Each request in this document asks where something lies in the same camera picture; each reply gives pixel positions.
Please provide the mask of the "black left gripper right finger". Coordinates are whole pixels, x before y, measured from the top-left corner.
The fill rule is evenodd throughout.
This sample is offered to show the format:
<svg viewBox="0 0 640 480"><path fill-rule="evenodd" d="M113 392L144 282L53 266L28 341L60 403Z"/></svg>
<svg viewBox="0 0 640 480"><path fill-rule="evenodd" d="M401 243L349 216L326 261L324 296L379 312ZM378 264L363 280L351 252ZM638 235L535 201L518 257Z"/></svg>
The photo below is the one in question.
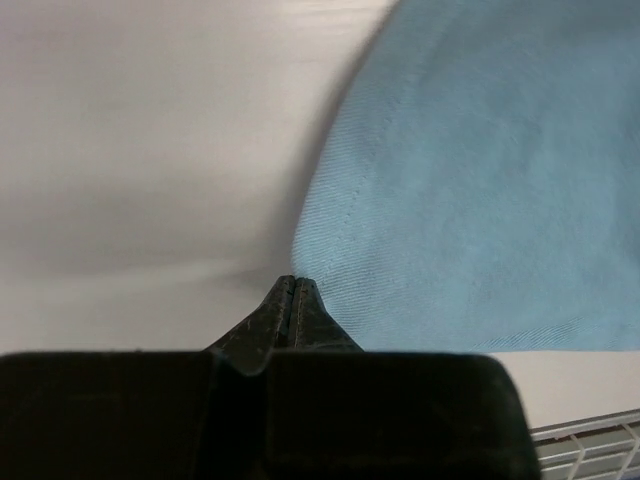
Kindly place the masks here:
<svg viewBox="0 0 640 480"><path fill-rule="evenodd" d="M274 479L536 479L518 391L488 356L364 352L295 284L289 339L264 372Z"/></svg>

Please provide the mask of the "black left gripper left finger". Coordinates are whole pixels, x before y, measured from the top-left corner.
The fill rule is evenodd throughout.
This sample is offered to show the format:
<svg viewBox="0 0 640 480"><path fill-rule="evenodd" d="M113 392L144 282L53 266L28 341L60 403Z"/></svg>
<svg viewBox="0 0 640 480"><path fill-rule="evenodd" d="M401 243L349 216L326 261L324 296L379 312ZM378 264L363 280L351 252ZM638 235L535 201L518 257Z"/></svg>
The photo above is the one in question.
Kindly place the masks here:
<svg viewBox="0 0 640 480"><path fill-rule="evenodd" d="M286 344L296 282L196 351L1 358L5 479L236 479L264 444L264 365Z"/></svg>

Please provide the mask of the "light blue trousers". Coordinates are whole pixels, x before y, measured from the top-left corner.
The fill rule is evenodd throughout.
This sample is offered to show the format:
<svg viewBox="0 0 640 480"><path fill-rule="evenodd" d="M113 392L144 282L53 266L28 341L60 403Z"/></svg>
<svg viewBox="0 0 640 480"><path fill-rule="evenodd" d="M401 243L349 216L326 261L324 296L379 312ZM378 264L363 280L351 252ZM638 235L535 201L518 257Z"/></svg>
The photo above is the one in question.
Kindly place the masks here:
<svg viewBox="0 0 640 480"><path fill-rule="evenodd" d="M370 350L639 346L639 5L401 1L292 267Z"/></svg>

